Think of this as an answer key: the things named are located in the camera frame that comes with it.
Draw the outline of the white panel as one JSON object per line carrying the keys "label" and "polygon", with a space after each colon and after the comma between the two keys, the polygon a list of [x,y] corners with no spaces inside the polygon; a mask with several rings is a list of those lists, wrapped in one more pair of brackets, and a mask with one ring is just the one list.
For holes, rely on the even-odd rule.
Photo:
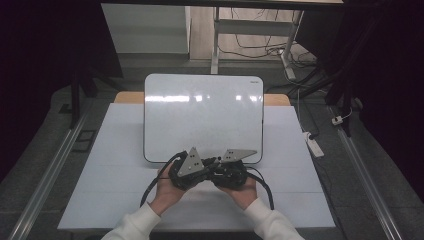
{"label": "white panel", "polygon": [[189,7],[111,3],[101,7],[118,53],[189,53]]}

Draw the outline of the white desk frame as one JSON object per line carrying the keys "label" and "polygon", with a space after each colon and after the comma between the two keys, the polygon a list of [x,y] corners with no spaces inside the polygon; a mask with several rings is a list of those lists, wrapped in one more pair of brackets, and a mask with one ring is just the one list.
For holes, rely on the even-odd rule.
{"label": "white desk frame", "polygon": [[215,7],[213,14],[214,38],[211,73],[218,73],[220,52],[218,42],[220,34],[280,36],[287,37],[284,49],[279,52],[284,72],[288,80],[295,80],[296,76],[290,66],[289,54],[291,53],[291,47],[294,43],[302,15],[303,12],[301,10],[294,10],[291,22],[221,19],[220,8]]}

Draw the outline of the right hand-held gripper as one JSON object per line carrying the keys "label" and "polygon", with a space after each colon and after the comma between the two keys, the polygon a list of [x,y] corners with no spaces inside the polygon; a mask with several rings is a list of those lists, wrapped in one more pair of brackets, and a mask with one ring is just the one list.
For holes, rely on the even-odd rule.
{"label": "right hand-held gripper", "polygon": [[256,150],[228,149],[210,165],[210,180],[217,187],[232,190],[241,188],[248,176],[243,159],[256,153]]}

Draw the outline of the black stand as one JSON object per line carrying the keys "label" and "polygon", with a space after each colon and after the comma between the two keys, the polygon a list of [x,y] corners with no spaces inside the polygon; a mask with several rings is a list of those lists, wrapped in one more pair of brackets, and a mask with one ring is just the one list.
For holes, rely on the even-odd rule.
{"label": "black stand", "polygon": [[325,97],[327,105],[336,105],[342,101],[340,121],[337,121],[337,126],[340,126],[345,134],[350,137],[350,116],[352,114],[352,77],[348,70],[341,69],[333,76],[333,85]]}
{"label": "black stand", "polygon": [[81,96],[83,92],[87,98],[95,98],[98,95],[98,87],[95,80],[100,80],[115,90],[125,90],[121,84],[114,80],[122,78],[122,68],[120,64],[107,64],[105,66],[95,66],[83,63],[75,68],[70,80],[71,87],[71,123],[69,128],[74,129],[82,118]]}

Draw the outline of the white whiteboard with black rim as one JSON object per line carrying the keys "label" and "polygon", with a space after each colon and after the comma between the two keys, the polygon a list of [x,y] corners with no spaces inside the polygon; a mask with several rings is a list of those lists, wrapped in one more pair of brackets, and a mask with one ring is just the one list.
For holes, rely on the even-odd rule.
{"label": "white whiteboard with black rim", "polygon": [[256,76],[150,74],[144,83],[144,157],[160,162],[196,148],[203,158],[228,149],[262,160],[263,81]]}

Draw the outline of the white power strip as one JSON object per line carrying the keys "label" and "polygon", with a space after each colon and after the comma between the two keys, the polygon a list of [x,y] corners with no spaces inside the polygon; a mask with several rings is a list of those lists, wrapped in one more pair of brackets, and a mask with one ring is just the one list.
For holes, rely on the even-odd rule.
{"label": "white power strip", "polygon": [[310,132],[304,132],[303,133],[304,140],[306,142],[306,145],[308,146],[310,152],[315,158],[320,158],[324,156],[324,152],[318,145],[315,139],[312,138],[312,134]]}

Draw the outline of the person's left hand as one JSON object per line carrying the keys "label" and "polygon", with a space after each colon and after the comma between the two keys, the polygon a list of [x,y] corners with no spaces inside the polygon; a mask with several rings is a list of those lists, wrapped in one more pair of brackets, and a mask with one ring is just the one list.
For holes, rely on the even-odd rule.
{"label": "person's left hand", "polygon": [[154,199],[149,203],[150,208],[161,216],[170,207],[177,204],[185,194],[185,191],[178,189],[169,179],[170,167],[167,167],[161,174],[157,183]]}

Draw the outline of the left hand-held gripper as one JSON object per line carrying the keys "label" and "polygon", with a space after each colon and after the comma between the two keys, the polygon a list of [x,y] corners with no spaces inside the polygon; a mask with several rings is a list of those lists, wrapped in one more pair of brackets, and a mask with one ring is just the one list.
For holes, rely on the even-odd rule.
{"label": "left hand-held gripper", "polygon": [[179,160],[174,161],[168,176],[175,187],[186,191],[208,178],[213,163],[214,158],[201,159],[197,149],[192,147],[189,152],[184,151]]}

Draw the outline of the wooden table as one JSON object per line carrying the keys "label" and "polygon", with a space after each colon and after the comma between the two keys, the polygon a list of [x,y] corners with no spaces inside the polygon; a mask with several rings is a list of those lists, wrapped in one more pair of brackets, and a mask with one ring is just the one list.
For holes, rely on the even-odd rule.
{"label": "wooden table", "polygon": [[[122,91],[119,92],[114,100],[115,103],[124,104],[143,104],[144,93],[143,92],[132,92]],[[290,106],[290,100],[285,94],[265,94],[264,104],[266,106]]]}

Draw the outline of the white table cover sheet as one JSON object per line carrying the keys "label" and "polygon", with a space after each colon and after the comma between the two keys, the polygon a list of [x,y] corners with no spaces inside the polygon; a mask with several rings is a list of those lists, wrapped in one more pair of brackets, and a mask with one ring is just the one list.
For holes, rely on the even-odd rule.
{"label": "white table cover sheet", "polygon": [[[58,225],[61,230],[108,230],[139,208],[157,165],[143,157],[143,107],[110,104],[78,183]],[[264,110],[262,160],[256,169],[267,189],[259,194],[297,228],[334,224],[295,110]],[[251,220],[210,182],[189,190],[163,216],[159,231],[250,231]]]}

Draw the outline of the person's right hand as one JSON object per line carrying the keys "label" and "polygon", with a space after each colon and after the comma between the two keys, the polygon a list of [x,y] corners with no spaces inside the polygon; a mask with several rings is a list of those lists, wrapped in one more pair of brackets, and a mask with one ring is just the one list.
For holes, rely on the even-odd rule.
{"label": "person's right hand", "polygon": [[258,198],[256,181],[252,178],[248,178],[239,189],[219,187],[219,190],[228,194],[242,210],[247,209]]}

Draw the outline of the metal floor rail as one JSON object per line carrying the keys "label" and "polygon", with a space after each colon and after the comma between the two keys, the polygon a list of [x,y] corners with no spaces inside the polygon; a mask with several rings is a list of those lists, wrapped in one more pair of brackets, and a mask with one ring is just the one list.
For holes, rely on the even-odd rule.
{"label": "metal floor rail", "polygon": [[82,105],[80,118],[76,121],[73,128],[66,132],[64,139],[61,142],[59,149],[50,161],[46,171],[39,181],[35,191],[26,204],[22,214],[16,222],[11,234],[7,240],[26,240],[41,209],[46,202],[59,173],[61,172],[72,146],[75,143],[78,135],[85,124],[88,114],[93,106],[94,99],[85,100]]}
{"label": "metal floor rail", "polygon": [[363,158],[360,155],[352,138],[349,137],[341,124],[335,125],[337,117],[333,117],[331,124],[337,129],[338,136],[352,162],[353,168],[358,175],[364,191],[373,207],[376,217],[388,240],[404,240],[399,227],[397,226],[389,207],[387,206],[383,196],[380,194],[376,184],[374,183]]}

